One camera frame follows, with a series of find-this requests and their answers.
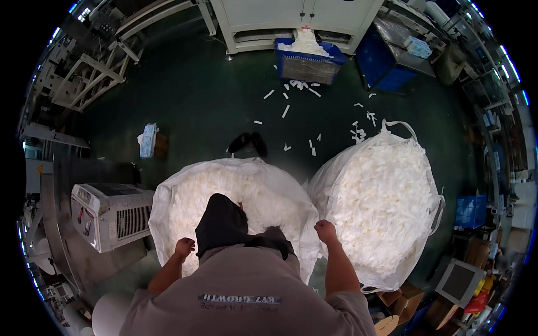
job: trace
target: computer monitor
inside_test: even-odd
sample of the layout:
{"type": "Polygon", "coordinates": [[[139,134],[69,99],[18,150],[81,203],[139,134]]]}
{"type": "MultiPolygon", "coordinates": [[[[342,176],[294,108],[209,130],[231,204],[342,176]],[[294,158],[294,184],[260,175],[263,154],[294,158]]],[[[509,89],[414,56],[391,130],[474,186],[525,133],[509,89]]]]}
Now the computer monitor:
{"type": "Polygon", "coordinates": [[[435,291],[465,308],[486,272],[463,261],[452,259],[435,291]]]}

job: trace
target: white fluffy material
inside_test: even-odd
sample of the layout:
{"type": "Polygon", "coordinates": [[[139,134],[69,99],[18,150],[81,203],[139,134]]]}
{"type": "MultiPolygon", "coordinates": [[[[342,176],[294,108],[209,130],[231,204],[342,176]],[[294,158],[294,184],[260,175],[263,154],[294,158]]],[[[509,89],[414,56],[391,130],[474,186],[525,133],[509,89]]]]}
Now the white fluffy material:
{"type": "MultiPolygon", "coordinates": [[[[299,236],[304,219],[304,206],[282,195],[277,195],[265,185],[237,171],[213,168],[203,173],[188,176],[173,195],[169,212],[171,228],[170,242],[183,237],[196,240],[195,229],[206,210],[209,197],[219,193],[233,202],[243,204],[249,223],[249,234],[265,231],[269,226],[279,226],[292,243],[294,251],[299,251],[299,236]]],[[[166,246],[172,255],[175,245],[166,246]]],[[[188,276],[198,268],[198,257],[192,252],[182,267],[182,275],[188,276]]]]}
{"type": "Polygon", "coordinates": [[[279,43],[278,48],[283,51],[293,51],[332,58],[332,56],[329,55],[329,53],[325,51],[322,46],[317,44],[316,36],[314,36],[314,32],[309,28],[297,29],[297,37],[295,38],[295,42],[290,45],[279,43]]]}
{"type": "Polygon", "coordinates": [[[425,153],[412,139],[390,145],[380,138],[343,172],[333,214],[338,238],[356,269],[367,267],[386,279],[428,235],[436,198],[425,153]]]}

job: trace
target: person's left arm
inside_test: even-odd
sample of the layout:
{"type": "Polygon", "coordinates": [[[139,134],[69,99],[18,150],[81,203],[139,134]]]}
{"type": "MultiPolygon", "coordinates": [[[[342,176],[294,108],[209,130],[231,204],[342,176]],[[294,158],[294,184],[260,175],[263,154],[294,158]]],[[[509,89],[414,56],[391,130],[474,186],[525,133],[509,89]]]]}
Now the person's left arm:
{"type": "Polygon", "coordinates": [[[158,295],[170,287],[177,279],[180,279],[181,266],[187,256],[194,251],[194,247],[194,240],[191,238],[178,240],[178,243],[175,245],[174,254],[168,259],[161,270],[155,274],[153,279],[151,279],[147,290],[158,295]]]}

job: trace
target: cabinet door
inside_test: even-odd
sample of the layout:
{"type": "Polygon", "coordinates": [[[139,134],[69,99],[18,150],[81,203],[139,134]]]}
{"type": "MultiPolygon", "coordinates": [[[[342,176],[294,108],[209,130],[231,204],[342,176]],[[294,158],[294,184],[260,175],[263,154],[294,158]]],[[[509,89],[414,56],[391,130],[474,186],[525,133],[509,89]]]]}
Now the cabinet door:
{"type": "Polygon", "coordinates": [[[230,27],[301,22],[304,0],[222,0],[230,27]]]}
{"type": "Polygon", "coordinates": [[[359,30],[364,18],[373,9],[374,0],[315,0],[311,24],[359,30]]]}

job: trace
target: person's left hand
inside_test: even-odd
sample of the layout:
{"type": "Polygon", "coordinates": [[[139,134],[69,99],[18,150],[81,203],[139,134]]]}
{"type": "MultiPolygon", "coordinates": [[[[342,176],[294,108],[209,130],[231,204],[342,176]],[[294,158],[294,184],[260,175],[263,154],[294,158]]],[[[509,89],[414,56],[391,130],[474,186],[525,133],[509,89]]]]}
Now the person's left hand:
{"type": "Polygon", "coordinates": [[[188,255],[194,251],[195,247],[196,245],[194,244],[194,240],[192,240],[191,238],[181,238],[175,244],[175,253],[183,260],[185,260],[185,258],[188,257],[188,255]]]}

